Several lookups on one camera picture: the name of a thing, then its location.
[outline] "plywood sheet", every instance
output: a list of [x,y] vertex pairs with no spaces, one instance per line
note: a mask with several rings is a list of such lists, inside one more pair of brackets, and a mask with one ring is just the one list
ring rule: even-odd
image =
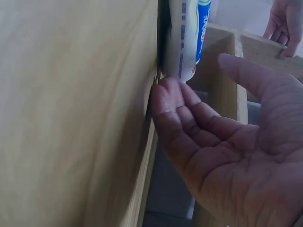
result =
[[0,0],[0,10],[0,226],[135,226],[157,1]]

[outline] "wooden panel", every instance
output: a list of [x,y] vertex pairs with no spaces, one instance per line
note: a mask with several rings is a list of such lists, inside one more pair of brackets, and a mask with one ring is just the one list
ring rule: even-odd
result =
[[136,226],[157,1],[0,5],[0,226]]
[[[303,82],[303,58],[301,56],[280,59],[279,56],[285,47],[257,35],[242,33],[241,42],[244,58],[270,69],[289,73],[301,83]],[[248,100],[258,102],[250,92],[248,92]]]
[[[201,62],[197,67],[196,75],[188,83],[193,89],[208,91],[211,97],[211,106],[219,114],[247,123],[246,90],[221,72],[217,58],[222,52],[243,57],[240,36],[232,30],[209,24]],[[226,226],[199,204],[195,205],[193,221],[194,227]]]

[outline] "glue tube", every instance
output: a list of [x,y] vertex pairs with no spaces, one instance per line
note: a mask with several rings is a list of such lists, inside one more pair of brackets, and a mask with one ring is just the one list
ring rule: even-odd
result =
[[200,61],[211,0],[169,0],[171,28],[167,34],[162,73],[179,82],[190,80]]

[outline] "blue label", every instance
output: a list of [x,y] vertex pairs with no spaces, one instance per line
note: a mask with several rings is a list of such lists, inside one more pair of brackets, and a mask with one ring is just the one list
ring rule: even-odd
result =
[[196,14],[198,16],[198,41],[197,41],[197,53],[196,53],[196,64],[200,61],[203,41],[205,37],[209,10],[211,0],[199,0],[196,7]]

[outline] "hand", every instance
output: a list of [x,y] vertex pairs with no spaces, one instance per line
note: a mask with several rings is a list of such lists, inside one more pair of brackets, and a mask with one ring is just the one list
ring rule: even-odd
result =
[[284,57],[294,57],[302,40],[303,1],[274,0],[263,37],[287,46]]
[[197,201],[228,225],[291,226],[303,211],[303,85],[221,54],[227,76],[261,100],[260,126],[221,117],[168,78],[151,109],[168,158]]

